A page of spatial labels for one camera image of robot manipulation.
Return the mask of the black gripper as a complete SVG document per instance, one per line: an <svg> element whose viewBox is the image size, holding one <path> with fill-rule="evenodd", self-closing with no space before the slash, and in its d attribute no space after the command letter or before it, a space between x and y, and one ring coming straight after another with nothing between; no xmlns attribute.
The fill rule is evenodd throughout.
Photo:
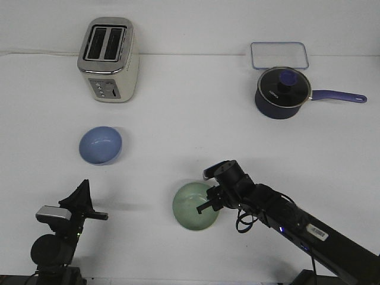
<svg viewBox="0 0 380 285"><path fill-rule="evenodd" d="M69 210L72 213L70 221L61 220L48 223L55 233L62 236L80 236L86 219L108 220L108 213L97 212L93 209L88 179L84 179L72 194L58 203L63 208L80 208L84 205L86 207L86 211Z"/></svg>
<svg viewBox="0 0 380 285"><path fill-rule="evenodd" d="M210 208L219 211L222 208L247 210L248 205L243 201L244 191L253 187L252 179L244 173L236 160L229 160L219 167L214 179L217 186L207 190L208 201L197 207L198 214Z"/></svg>

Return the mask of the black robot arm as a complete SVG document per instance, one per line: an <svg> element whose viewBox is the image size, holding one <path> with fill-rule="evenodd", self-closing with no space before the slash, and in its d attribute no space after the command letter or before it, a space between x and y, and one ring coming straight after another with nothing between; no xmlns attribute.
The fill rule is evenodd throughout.
<svg viewBox="0 0 380 285"><path fill-rule="evenodd" d="M308 254L313 264L334 273L329 277L315 269L302 270L293 284L379 284L379 256L305 212L287 195L254 183L237 161L217 163L203 171L203 178L214 178L218 184L207 190L207 201L197 207L198 213L208 207L237 209L239 233L260 221Z"/></svg>
<svg viewBox="0 0 380 285"><path fill-rule="evenodd" d="M37 221L47 224L53 233L39 237L31 247L35 272L30 276L1 275L1 284L87 284L80 268L71 263L85 220L107 220L108 213L94 210L88 179L58 204L44 205L36 213Z"/></svg>

